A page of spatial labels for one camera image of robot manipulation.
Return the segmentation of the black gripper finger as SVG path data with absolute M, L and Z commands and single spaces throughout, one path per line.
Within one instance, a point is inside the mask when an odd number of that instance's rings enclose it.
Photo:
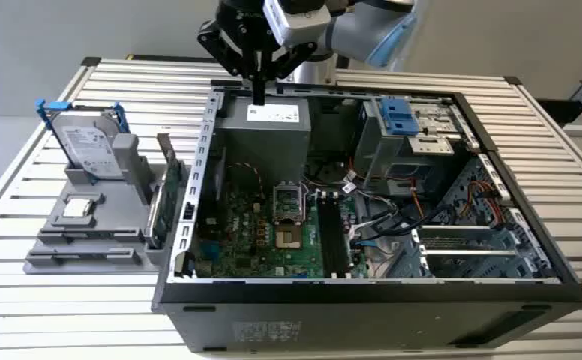
M 277 59 L 273 59 L 273 50 L 265 49 L 261 53 L 258 70 L 258 104 L 265 104 L 266 83 L 285 78 L 301 63 L 309 59 L 317 50 L 317 43 L 302 43 L 290 48 Z
M 237 30 L 237 52 L 222 37 L 222 29 L 214 20 L 206 21 L 198 30 L 198 42 L 215 61 L 223 66 L 233 76 L 241 76 L 250 81 L 251 103 L 259 105 L 259 73 L 257 52 L 246 41 L 246 27 L 241 25 Z

